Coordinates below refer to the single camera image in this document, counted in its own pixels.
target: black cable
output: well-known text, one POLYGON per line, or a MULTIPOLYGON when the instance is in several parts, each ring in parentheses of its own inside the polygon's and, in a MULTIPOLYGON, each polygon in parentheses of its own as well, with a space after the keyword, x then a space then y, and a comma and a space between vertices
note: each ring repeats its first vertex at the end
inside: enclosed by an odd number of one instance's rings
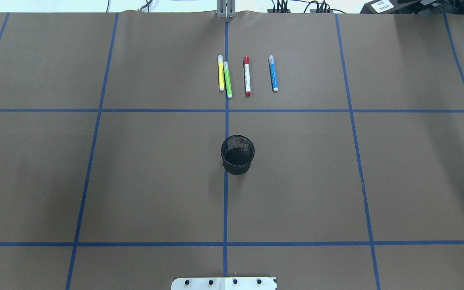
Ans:
POLYGON ((144 8, 149 7, 151 2, 153 2, 153 0, 149 0, 146 4, 144 4, 141 8, 139 8, 139 11, 143 11, 144 8))
POLYGON ((320 5, 320 3, 318 3, 318 1, 316 1, 316 0, 313 0, 311 2, 307 2, 307 6, 304 9, 304 13, 307 11, 307 8, 309 8, 309 5, 311 5, 312 3, 316 3, 316 10, 318 9, 318 6, 320 5))
POLYGON ((325 1, 323 1, 322 5, 320 5, 320 8, 316 9, 316 13, 326 13, 324 11, 328 9, 330 9, 330 5, 328 5, 325 1))
POLYGON ((343 12, 343 11, 341 11, 341 10, 339 10, 339 9, 327 9, 327 10, 324 10, 322 13, 329 13, 329 11, 339 11, 339 12, 341 12, 341 13, 345 13, 345 14, 346 14, 346 12, 343 12))

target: cable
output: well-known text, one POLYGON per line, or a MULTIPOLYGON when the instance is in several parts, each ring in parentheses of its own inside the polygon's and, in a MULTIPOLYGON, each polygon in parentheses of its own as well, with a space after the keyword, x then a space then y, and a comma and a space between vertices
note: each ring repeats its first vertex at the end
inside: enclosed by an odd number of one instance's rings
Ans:
POLYGON ((153 0, 149 0, 146 4, 144 4, 141 8, 139 8, 139 11, 143 11, 144 8, 148 7, 148 12, 149 12, 149 6, 153 2, 153 0))
POLYGON ((341 10, 339 10, 339 9, 327 9, 327 10, 322 11, 322 13, 329 13, 329 11, 339 11, 339 12, 341 12, 341 13, 345 13, 345 14, 346 14, 346 12, 343 12, 343 11, 341 11, 341 10))
POLYGON ((288 13, 289 0, 277 0, 277 5, 273 0, 271 2, 273 3, 273 13, 288 13))
POLYGON ((316 3, 316 10, 318 9, 318 6, 320 5, 320 3, 318 3, 318 1, 316 1, 316 0, 313 0, 311 2, 307 2, 307 6, 304 9, 304 13, 307 11, 307 8, 309 8, 309 5, 311 5, 313 3, 316 3))

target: white mounting plate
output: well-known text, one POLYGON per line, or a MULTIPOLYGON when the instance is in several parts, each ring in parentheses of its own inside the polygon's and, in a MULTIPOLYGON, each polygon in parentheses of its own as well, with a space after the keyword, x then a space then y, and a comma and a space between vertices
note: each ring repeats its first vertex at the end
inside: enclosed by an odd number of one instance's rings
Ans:
POLYGON ((276 290, 276 281, 271 277, 177 278, 171 283, 171 290, 276 290))

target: black mesh pen cup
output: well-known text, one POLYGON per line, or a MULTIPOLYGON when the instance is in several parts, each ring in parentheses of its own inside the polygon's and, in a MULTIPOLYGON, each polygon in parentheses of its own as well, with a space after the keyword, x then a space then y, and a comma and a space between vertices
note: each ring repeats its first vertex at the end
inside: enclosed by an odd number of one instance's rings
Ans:
POLYGON ((236 176, 248 171, 254 154, 254 144, 241 135, 232 135, 221 144, 223 167, 228 173, 236 176))

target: marker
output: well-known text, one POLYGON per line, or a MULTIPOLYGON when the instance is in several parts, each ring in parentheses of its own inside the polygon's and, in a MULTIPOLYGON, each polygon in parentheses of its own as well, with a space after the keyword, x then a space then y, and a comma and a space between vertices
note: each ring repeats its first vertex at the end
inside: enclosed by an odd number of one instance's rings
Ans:
POLYGON ((217 78, 220 82, 220 90, 225 90, 225 81, 223 80, 223 55, 217 56, 217 78))
POLYGON ((250 88, 250 57, 245 56, 243 59, 244 64, 244 91, 247 96, 252 94, 252 89, 250 88))
POLYGON ((275 73, 275 60, 273 59, 273 55, 270 55, 268 58, 269 61, 269 74, 271 74, 271 86, 273 87, 273 91, 278 91, 278 84, 277 84, 277 74, 275 73))
POLYGON ((227 97, 232 97, 232 84, 230 84, 230 72, 228 71, 228 62, 223 63, 223 68, 225 70, 225 84, 227 86, 227 97))

